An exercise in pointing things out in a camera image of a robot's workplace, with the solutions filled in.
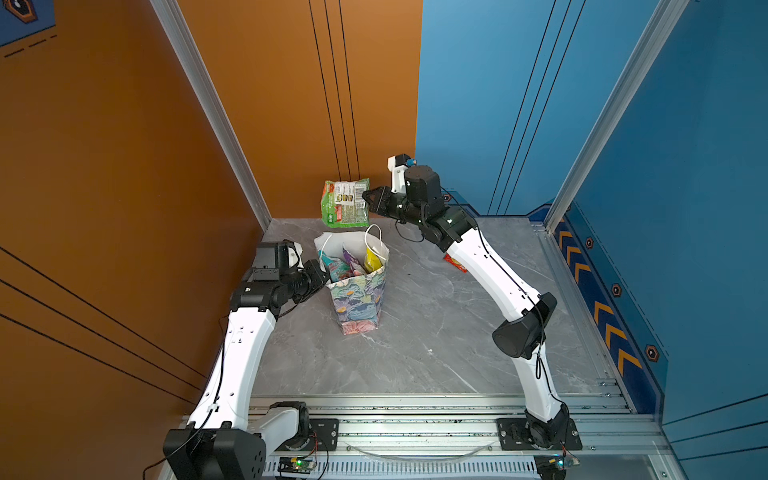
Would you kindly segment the green white snack bag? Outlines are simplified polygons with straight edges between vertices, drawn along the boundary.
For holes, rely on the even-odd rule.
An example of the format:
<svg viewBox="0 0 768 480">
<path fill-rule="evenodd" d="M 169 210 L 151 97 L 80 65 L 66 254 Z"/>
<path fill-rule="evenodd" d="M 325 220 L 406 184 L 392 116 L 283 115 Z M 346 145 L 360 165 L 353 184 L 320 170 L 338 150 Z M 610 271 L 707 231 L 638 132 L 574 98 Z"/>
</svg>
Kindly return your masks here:
<svg viewBox="0 0 768 480">
<path fill-rule="evenodd" d="M 362 228 L 369 225 L 369 211 L 363 193 L 368 178 L 358 181 L 330 181 L 324 184 L 321 219 L 330 228 Z"/>
</svg>

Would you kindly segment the floral paper gift bag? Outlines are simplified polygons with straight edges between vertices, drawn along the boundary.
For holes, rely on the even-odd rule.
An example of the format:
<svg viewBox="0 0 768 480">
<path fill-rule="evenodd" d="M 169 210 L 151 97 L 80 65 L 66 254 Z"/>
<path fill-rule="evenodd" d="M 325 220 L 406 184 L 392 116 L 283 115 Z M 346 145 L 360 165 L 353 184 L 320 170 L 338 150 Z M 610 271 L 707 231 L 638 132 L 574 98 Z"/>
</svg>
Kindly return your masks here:
<svg viewBox="0 0 768 480">
<path fill-rule="evenodd" d="M 350 276 L 340 282 L 329 280 L 327 288 L 337 322 L 345 335 L 367 333 L 378 328 L 389 263 L 389 249 L 382 241 L 381 233 L 381 228 L 372 224 L 361 231 L 324 232 L 314 239 L 317 255 L 322 251 L 344 260 L 342 248 L 346 248 L 363 264 L 366 247 L 370 246 L 384 261 L 384 265 L 372 274 L 353 276 L 350 272 Z"/>
</svg>

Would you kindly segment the yellow green snack bag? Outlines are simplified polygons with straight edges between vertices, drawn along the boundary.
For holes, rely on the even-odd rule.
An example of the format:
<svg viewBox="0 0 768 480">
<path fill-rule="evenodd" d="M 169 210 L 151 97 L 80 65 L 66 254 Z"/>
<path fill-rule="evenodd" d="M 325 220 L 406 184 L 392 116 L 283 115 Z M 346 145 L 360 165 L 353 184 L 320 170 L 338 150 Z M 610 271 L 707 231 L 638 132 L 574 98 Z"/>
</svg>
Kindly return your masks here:
<svg viewBox="0 0 768 480">
<path fill-rule="evenodd" d="M 379 270 L 384 265 L 384 261 L 378 255 L 375 249 L 370 246 L 366 247 L 366 254 L 363 260 L 363 267 L 368 274 L 372 274 Z"/>
</svg>

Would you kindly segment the teal snack bag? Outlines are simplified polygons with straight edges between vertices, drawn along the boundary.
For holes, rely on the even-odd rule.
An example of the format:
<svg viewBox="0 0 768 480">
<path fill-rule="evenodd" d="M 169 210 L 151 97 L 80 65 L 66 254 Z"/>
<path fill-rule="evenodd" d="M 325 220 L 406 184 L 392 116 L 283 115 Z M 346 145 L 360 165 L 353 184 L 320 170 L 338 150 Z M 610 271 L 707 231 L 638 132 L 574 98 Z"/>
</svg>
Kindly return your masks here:
<svg viewBox="0 0 768 480">
<path fill-rule="evenodd" d="M 343 259 L 328 256 L 322 251 L 319 251 L 318 255 L 333 283 L 340 282 L 350 276 L 350 267 Z"/>
</svg>

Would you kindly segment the purple Fox's bag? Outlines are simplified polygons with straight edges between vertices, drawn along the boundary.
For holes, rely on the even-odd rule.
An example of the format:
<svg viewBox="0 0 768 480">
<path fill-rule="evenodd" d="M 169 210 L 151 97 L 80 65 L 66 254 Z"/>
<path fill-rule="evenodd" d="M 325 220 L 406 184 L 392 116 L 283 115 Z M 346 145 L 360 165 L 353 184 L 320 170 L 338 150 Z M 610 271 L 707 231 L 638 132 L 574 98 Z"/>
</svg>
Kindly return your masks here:
<svg viewBox="0 0 768 480">
<path fill-rule="evenodd" d="M 344 261 L 349 266 L 350 272 L 353 276 L 366 275 L 367 271 L 363 264 L 346 248 L 342 248 Z"/>
</svg>

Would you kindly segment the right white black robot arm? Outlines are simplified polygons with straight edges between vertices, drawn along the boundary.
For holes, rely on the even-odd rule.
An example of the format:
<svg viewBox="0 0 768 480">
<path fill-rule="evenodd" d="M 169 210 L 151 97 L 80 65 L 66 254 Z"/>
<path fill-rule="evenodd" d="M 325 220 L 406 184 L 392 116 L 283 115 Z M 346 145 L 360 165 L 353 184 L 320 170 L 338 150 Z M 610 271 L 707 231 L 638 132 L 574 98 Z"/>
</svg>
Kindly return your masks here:
<svg viewBox="0 0 768 480">
<path fill-rule="evenodd" d="M 545 328 L 557 307 L 555 296 L 526 283 L 491 247 L 477 221 L 462 207 L 447 205 L 441 193 L 429 204 L 383 186 L 362 198 L 370 212 L 417 226 L 490 295 L 503 316 L 493 342 L 512 359 L 525 396 L 525 441 L 538 449 L 563 447 L 570 412 L 556 392 L 546 354 Z"/>
</svg>

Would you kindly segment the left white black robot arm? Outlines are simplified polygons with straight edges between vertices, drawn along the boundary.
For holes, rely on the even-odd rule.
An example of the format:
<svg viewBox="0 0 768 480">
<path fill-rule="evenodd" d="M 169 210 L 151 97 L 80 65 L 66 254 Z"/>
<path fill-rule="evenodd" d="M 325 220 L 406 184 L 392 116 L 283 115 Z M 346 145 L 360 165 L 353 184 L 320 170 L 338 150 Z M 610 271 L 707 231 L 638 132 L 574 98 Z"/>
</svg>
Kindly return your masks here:
<svg viewBox="0 0 768 480">
<path fill-rule="evenodd" d="M 168 432 L 163 455 L 178 479 L 259 479 L 279 447 L 311 439 L 308 408 L 277 402 L 251 425 L 257 370 L 282 307 L 299 305 L 328 282 L 316 260 L 275 271 L 252 268 L 230 300 L 217 361 L 185 427 Z"/>
</svg>

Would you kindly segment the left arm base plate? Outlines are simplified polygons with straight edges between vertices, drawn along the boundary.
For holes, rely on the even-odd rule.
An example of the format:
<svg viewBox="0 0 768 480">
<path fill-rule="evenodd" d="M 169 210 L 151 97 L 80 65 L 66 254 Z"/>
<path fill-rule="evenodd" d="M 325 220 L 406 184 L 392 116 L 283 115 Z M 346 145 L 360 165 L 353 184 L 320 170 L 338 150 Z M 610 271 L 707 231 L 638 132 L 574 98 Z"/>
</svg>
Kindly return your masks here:
<svg viewBox="0 0 768 480">
<path fill-rule="evenodd" d="M 340 421 L 337 418 L 311 418 L 308 433 L 286 441 L 281 447 L 285 451 L 310 451 L 317 447 L 321 452 L 337 449 Z"/>
</svg>

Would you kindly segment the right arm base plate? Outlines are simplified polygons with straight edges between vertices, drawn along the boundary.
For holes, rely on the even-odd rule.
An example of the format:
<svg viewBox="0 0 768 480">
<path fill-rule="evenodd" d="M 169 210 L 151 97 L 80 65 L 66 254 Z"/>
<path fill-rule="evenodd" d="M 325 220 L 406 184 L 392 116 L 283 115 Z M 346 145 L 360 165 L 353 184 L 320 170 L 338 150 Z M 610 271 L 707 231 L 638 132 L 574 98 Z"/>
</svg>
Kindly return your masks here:
<svg viewBox="0 0 768 480">
<path fill-rule="evenodd" d="M 495 421 L 503 451 L 554 451 L 583 449 L 581 436 L 573 419 L 565 424 L 548 425 L 525 418 L 498 418 Z"/>
</svg>

